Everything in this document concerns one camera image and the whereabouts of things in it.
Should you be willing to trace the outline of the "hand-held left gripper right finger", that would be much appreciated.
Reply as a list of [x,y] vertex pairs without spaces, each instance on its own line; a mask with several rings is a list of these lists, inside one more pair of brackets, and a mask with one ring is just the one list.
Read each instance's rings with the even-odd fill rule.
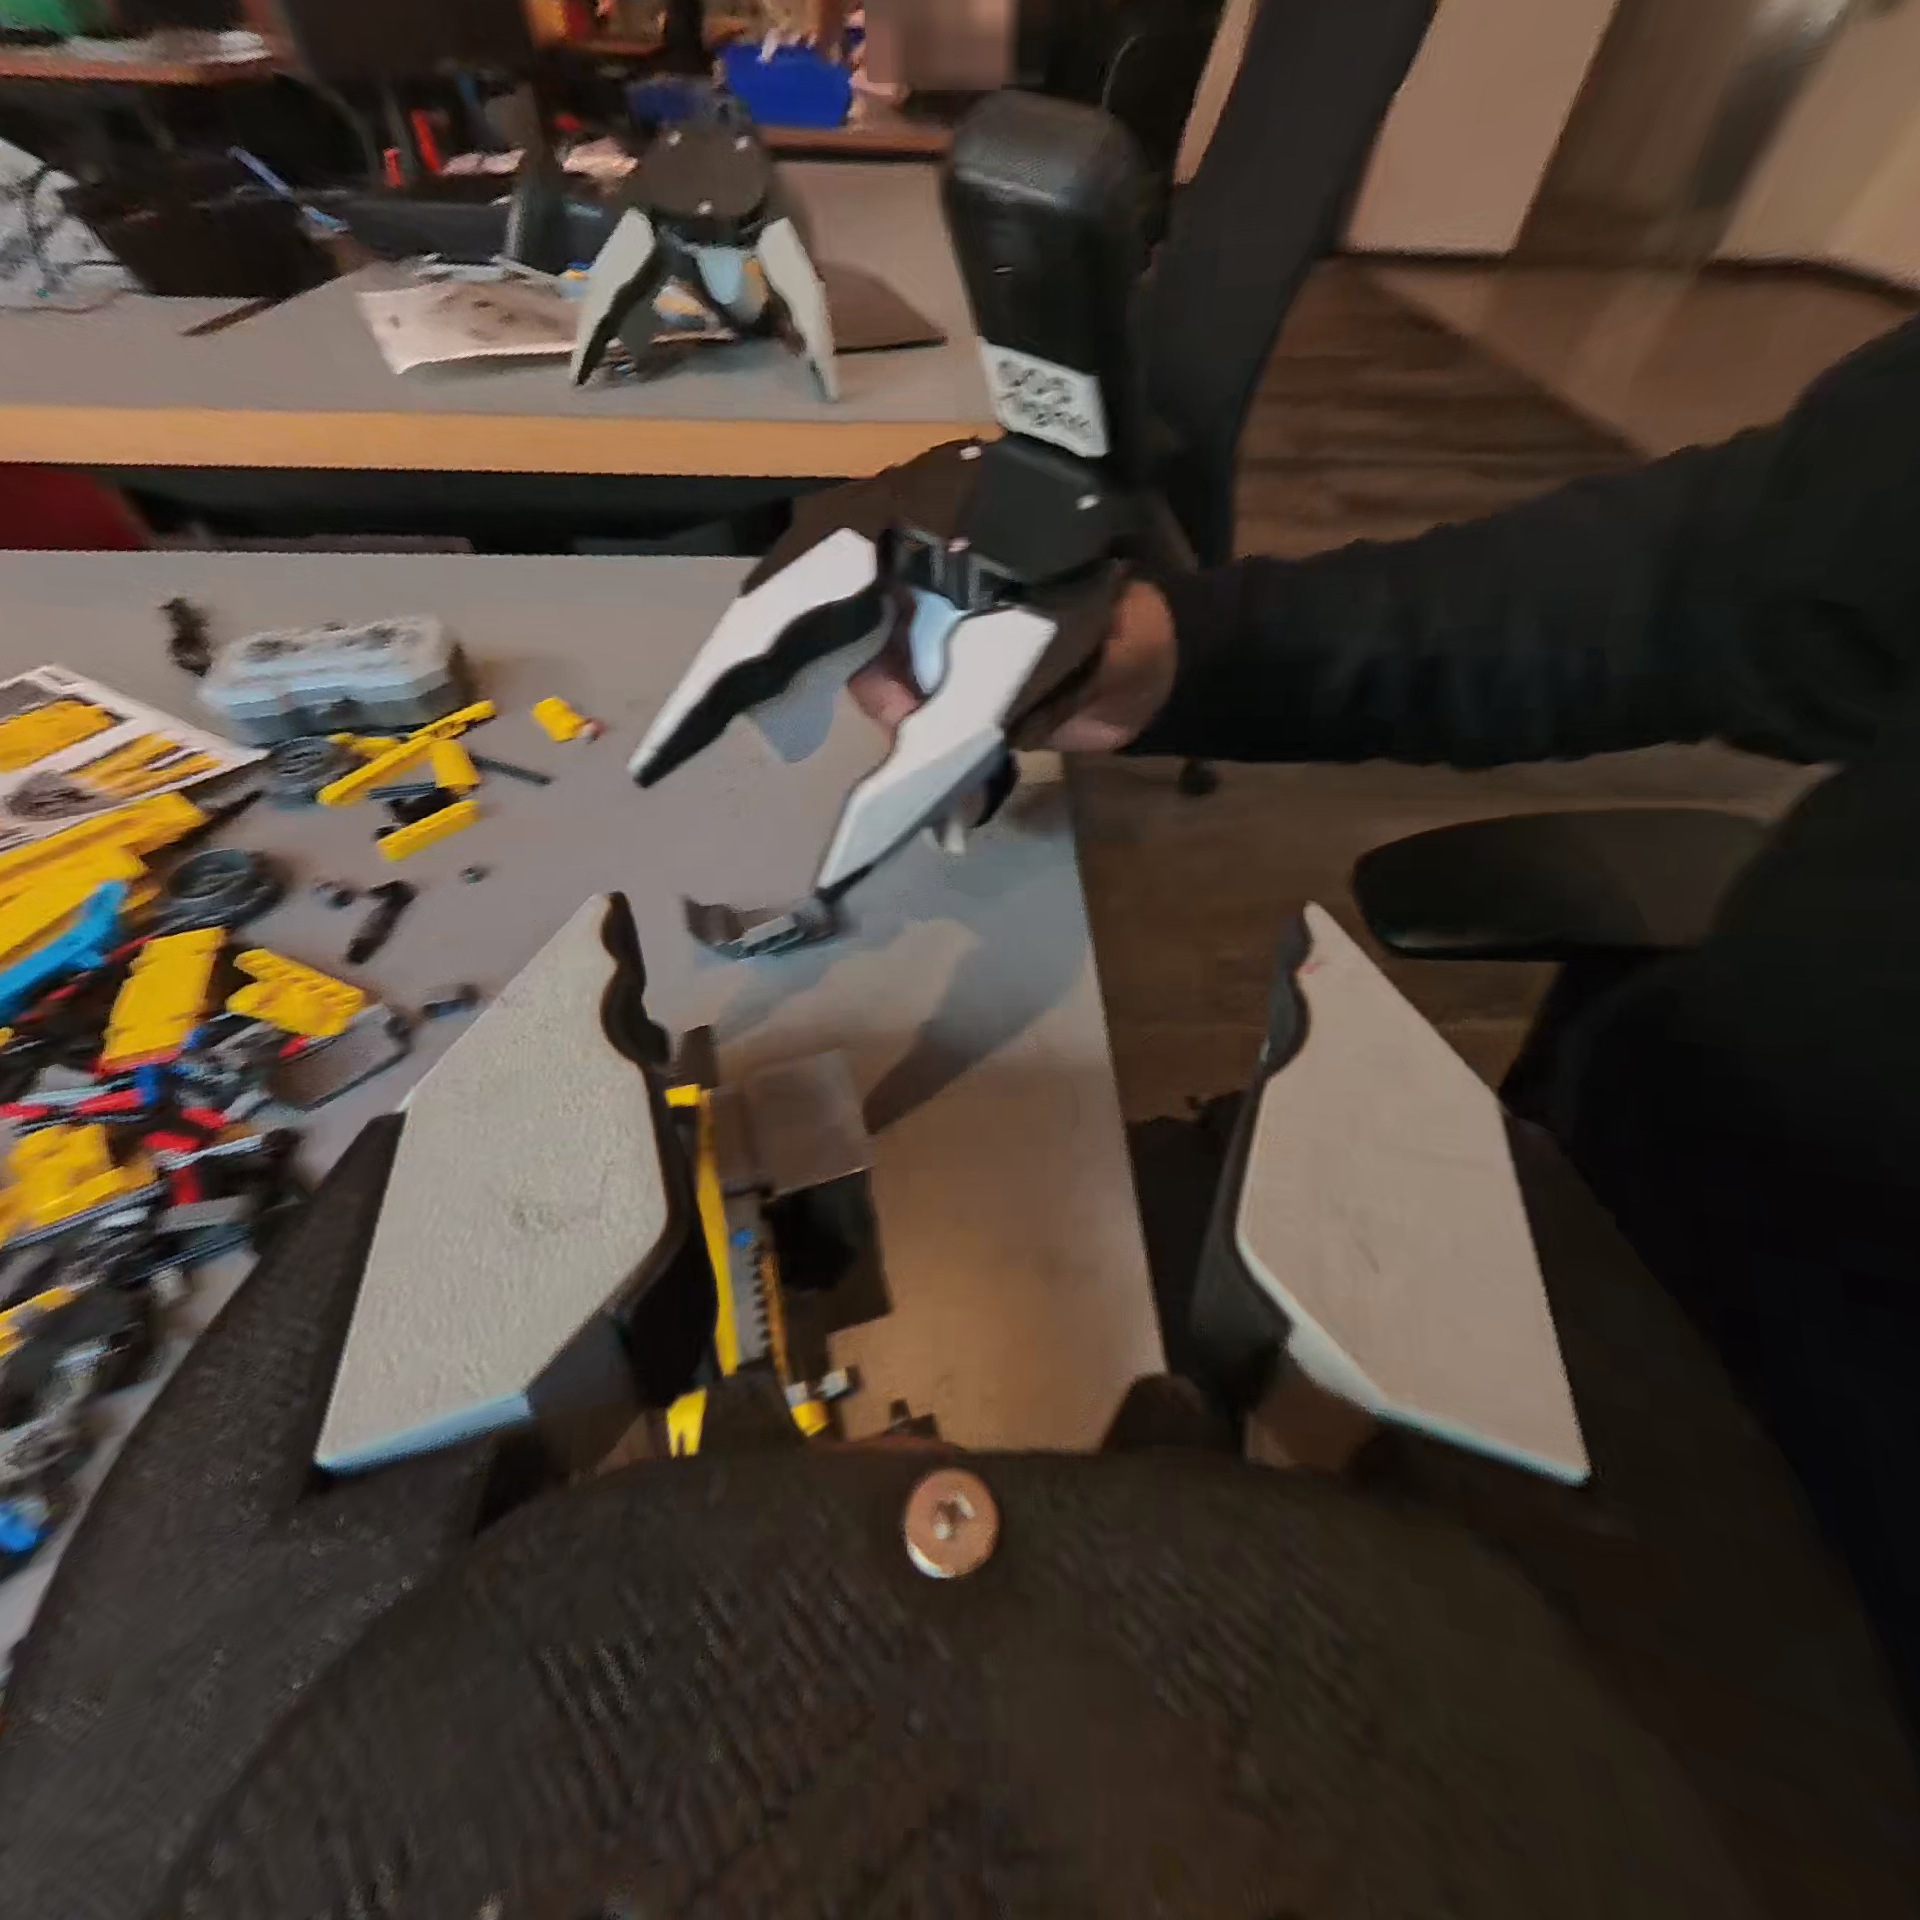
[[1191,1343],[1237,1412],[1298,1376],[1375,1423],[1592,1473],[1503,1105],[1319,902],[1279,944]]

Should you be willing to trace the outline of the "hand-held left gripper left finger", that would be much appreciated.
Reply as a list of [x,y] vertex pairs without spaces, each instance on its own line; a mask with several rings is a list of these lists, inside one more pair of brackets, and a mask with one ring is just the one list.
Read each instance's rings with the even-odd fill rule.
[[589,896],[401,1099],[318,1470],[501,1433],[583,1467],[697,1364],[655,1308],[694,1206],[645,992],[630,900]]

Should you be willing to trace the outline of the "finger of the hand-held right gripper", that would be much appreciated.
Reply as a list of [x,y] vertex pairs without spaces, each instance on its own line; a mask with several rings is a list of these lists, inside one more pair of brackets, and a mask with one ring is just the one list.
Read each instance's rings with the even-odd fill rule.
[[780,703],[817,663],[850,679],[893,623],[896,583],[882,542],[840,527],[810,543],[717,617],[630,757],[630,779],[652,788],[672,777],[734,720]]
[[816,897],[844,896],[1002,758],[1017,697],[1055,632],[1032,607],[911,611],[904,651],[921,702],[885,758],[850,787],[813,876]]

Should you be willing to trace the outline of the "yellow toy brick vehicle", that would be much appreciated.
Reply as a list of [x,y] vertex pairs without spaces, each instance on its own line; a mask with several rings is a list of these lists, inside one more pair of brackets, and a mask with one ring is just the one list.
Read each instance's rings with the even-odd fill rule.
[[717,1384],[738,1377],[773,1383],[802,1440],[846,1440],[862,1373],[857,1363],[832,1357],[832,1342],[893,1308],[872,1192],[872,1141],[863,1182],[766,1200],[751,1184],[738,1093],[745,1075],[725,1079],[712,1032],[697,1028],[665,1087],[689,1149],[700,1247],[712,1294],[711,1340],[693,1384],[652,1416],[666,1456],[701,1451]]

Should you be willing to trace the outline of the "small grey angled brick piece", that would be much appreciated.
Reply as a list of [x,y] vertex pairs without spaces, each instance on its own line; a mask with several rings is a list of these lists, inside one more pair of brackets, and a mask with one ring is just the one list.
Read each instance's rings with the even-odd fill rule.
[[826,944],[844,929],[838,904],[817,896],[766,904],[704,902],[685,896],[681,913],[688,937],[728,963]]

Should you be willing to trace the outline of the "grey desk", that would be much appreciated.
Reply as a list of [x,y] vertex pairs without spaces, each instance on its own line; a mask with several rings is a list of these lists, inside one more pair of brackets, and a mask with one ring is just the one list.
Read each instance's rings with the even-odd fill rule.
[[786,159],[817,256],[862,265],[945,334],[838,360],[824,399],[780,342],[704,347],[660,377],[573,389],[561,360],[390,373],[336,278],[233,326],[218,304],[121,295],[8,308],[2,460],[88,468],[857,478],[994,431],[928,163]]
[[486,782],[482,821],[405,867],[418,897],[365,968],[414,1012],[492,1001],[588,900],[623,892],[672,1032],[705,1023],[728,1069],[840,1048],[865,1097],[892,1309],[833,1340],[858,1372],[848,1431],[903,1401],[985,1448],[1085,1448],[1156,1372],[1160,1329],[1122,1142],[1065,773],[1036,758],[964,855],[916,843],[863,883],[848,932],[754,964],[682,928],[681,900],[790,897],[880,739],[809,709],[782,760],[751,725],[657,788],[625,758],[721,615],[745,560],[6,551],[5,677],[65,664],[156,709],[199,709],[159,607],[218,635],[441,617],[495,720],[480,751],[543,769]]

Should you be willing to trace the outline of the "person's right hand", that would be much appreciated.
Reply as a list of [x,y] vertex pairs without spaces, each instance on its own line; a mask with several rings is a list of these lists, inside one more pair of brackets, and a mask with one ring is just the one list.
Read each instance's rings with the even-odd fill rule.
[[1127,583],[1103,643],[1025,716],[1018,750],[1065,757],[1122,751],[1165,707],[1177,663],[1165,595],[1150,580]]

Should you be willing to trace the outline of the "blue storage bin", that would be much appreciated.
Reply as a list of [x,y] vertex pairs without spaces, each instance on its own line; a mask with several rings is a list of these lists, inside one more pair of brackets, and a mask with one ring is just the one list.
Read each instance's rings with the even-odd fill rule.
[[757,38],[721,45],[717,77],[761,128],[826,133],[852,112],[852,76],[836,54],[809,41]]

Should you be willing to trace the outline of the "idle hand-held gripper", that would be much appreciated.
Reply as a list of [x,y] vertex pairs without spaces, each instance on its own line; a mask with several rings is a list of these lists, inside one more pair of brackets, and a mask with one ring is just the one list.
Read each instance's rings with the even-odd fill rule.
[[838,399],[832,316],[776,169],[749,126],[685,120],[634,159],[583,278],[573,387],[609,355],[632,373],[682,344],[776,341]]

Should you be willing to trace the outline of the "pile of loose brick parts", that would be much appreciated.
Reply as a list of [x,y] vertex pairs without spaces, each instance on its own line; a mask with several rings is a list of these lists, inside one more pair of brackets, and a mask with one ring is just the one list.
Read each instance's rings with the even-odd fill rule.
[[[159,615],[199,687],[218,647],[202,611],[173,596]],[[253,926],[280,900],[234,929],[153,937],[159,883],[194,852],[238,847],[222,836],[260,800],[372,804],[376,852],[434,847],[472,824],[488,774],[548,783],[469,751],[493,712],[476,692],[412,734],[280,740],[242,774],[2,855],[2,967],[69,926],[100,883],[129,880],[106,958],[2,1023],[5,1579],[69,1521],[100,1441],[96,1406],[148,1372],[176,1299],[206,1263],[257,1251],[293,1208],[296,1136],[274,1119],[383,1075],[414,1036],[356,980],[257,942]]]

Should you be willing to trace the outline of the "grey brick wheel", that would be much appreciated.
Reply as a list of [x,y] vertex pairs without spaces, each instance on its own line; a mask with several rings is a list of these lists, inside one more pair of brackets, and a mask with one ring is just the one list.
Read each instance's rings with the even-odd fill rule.
[[210,847],[178,862],[150,902],[150,937],[234,929],[270,913],[285,896],[280,867],[245,847]]

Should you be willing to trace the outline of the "printed paper sheet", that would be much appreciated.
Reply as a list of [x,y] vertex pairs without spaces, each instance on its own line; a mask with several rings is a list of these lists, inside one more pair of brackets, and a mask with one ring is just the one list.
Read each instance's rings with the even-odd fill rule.
[[738,334],[673,297],[639,316],[632,335],[615,328],[588,355],[583,347],[585,278],[425,277],[354,295],[381,360],[390,373],[455,368],[486,360],[578,359],[588,377],[613,363],[634,365],[647,352],[732,344]]

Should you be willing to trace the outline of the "grey brick battery box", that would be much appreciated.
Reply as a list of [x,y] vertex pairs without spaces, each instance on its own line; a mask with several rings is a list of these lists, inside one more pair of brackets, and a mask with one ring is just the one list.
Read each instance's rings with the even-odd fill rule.
[[199,679],[212,725],[248,747],[340,731],[412,734],[472,699],[463,647],[434,615],[225,639]]

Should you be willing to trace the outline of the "blue brick beam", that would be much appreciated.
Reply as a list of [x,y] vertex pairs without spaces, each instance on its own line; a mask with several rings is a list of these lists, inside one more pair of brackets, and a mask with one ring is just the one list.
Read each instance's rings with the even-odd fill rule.
[[116,945],[129,880],[100,883],[78,904],[70,924],[40,935],[24,955],[2,967],[2,1023],[24,1014],[33,1001],[73,975],[96,968]]

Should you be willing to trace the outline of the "yellow printed leaflet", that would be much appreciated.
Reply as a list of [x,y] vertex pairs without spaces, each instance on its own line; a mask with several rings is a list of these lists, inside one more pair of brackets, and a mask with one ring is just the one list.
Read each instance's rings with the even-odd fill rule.
[[230,742],[56,663],[2,679],[2,849],[257,765]]

